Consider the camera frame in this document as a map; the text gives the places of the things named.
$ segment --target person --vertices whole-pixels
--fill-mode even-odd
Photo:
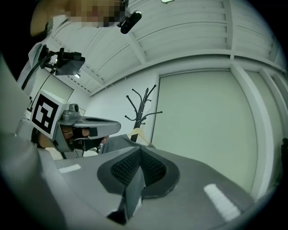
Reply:
[[[115,23],[120,12],[125,10],[125,0],[26,0],[7,1],[2,21],[15,15],[18,23],[12,21],[3,24],[6,36],[2,37],[1,51],[6,63],[19,87],[30,70],[37,63],[43,45],[53,30],[53,19],[65,15],[72,22],[82,22],[95,27],[107,27]],[[14,39],[20,39],[17,45]],[[29,96],[35,82],[35,75],[30,78],[24,92]],[[67,141],[73,139],[71,127],[62,127]],[[39,148],[53,147],[50,139],[33,128],[30,121],[23,119],[18,126],[18,133],[30,138]],[[82,129],[84,137],[89,136],[88,129]]]

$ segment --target person's neck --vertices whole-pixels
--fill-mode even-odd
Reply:
[[[40,0],[37,4],[30,25],[32,37],[45,31],[46,24],[56,16],[64,15],[69,0]]]

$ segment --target white tape strip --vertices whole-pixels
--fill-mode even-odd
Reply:
[[[76,171],[78,169],[81,169],[81,166],[78,165],[78,164],[74,164],[74,165],[71,165],[69,167],[65,167],[65,168],[60,168],[59,171],[61,173],[69,173],[69,172],[73,172],[73,171]]]
[[[204,187],[204,191],[215,205],[215,208],[225,221],[231,221],[240,216],[240,210],[217,188],[215,184]]]

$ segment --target coat rack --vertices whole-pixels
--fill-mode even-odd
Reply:
[[[139,95],[139,97],[140,97],[140,106],[139,106],[138,111],[137,111],[135,105],[133,104],[133,102],[131,101],[131,99],[129,98],[129,96],[128,95],[126,96],[128,98],[128,100],[130,101],[130,103],[132,104],[133,108],[134,108],[134,111],[136,113],[136,118],[132,120],[128,116],[125,116],[125,117],[127,119],[129,119],[130,121],[135,121],[134,129],[135,128],[140,128],[140,126],[142,124],[145,124],[145,123],[143,123],[143,121],[146,120],[148,116],[154,115],[154,114],[163,113],[162,111],[161,112],[156,112],[156,113],[149,113],[149,114],[145,115],[144,117],[142,117],[146,102],[147,101],[151,102],[151,100],[149,100],[148,97],[149,97],[150,93],[155,89],[155,87],[156,87],[156,85],[154,85],[154,87],[151,89],[151,91],[149,93],[148,93],[149,88],[147,88],[146,91],[145,91],[145,95],[144,95],[143,99],[142,99],[141,95],[136,90],[132,89],[132,91],[137,93]],[[138,134],[131,136],[131,141],[136,142],[137,137],[138,137]]]

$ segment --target clothes hanger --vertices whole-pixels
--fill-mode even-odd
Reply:
[[[142,139],[149,145],[151,144],[150,141],[147,140],[147,138],[145,137],[142,129],[140,128],[135,128],[131,133],[128,134],[128,136],[133,136],[133,135],[140,135],[140,137],[142,137]]]

